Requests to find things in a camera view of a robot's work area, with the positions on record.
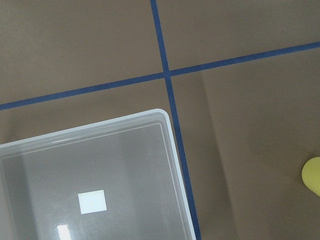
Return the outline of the yellow plastic cup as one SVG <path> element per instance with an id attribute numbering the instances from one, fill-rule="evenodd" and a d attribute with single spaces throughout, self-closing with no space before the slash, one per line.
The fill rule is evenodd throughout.
<path id="1" fill-rule="evenodd" d="M 320 196 L 320 157 L 311 158 L 304 164 L 301 177 L 304 185 Z"/>

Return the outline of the translucent plastic storage box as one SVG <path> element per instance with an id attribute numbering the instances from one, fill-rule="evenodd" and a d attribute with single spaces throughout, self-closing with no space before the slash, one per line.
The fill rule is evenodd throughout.
<path id="1" fill-rule="evenodd" d="M 160 108 L 2 144 L 3 240 L 194 240 Z"/>

